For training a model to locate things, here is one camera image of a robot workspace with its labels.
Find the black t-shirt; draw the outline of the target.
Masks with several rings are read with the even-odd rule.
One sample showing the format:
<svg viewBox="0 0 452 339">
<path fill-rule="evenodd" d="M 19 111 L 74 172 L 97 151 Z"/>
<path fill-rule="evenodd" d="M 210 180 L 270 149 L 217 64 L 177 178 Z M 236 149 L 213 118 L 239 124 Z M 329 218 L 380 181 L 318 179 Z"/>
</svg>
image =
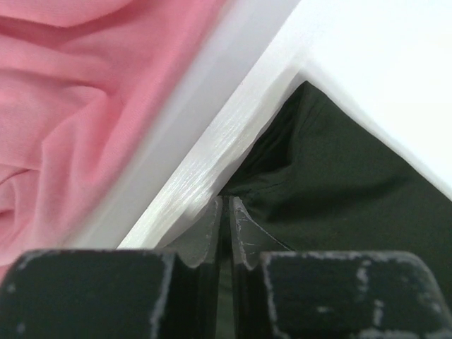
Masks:
<svg viewBox="0 0 452 339">
<path fill-rule="evenodd" d="M 451 201 L 404 159 L 301 84 L 220 187 L 296 251 L 409 251 L 451 299 Z"/>
</svg>

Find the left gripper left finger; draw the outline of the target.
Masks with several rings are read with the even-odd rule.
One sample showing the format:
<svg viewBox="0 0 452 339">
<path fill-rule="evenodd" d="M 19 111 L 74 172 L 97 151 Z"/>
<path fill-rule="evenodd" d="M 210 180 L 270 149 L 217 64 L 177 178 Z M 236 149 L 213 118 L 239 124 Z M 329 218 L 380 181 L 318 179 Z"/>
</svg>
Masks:
<svg viewBox="0 0 452 339">
<path fill-rule="evenodd" d="M 1 284 L 2 338 L 213 338 L 221 198 L 161 249 L 36 250 Z"/>
</svg>

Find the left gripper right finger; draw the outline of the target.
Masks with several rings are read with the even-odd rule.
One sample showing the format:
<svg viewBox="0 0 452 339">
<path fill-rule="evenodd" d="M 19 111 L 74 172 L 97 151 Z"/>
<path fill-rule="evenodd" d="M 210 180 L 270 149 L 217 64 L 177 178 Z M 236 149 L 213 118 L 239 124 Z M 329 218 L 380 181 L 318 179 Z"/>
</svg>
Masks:
<svg viewBox="0 0 452 339">
<path fill-rule="evenodd" d="M 404 251 L 290 251 L 229 200 L 238 338 L 450 338 L 429 268 Z"/>
</svg>

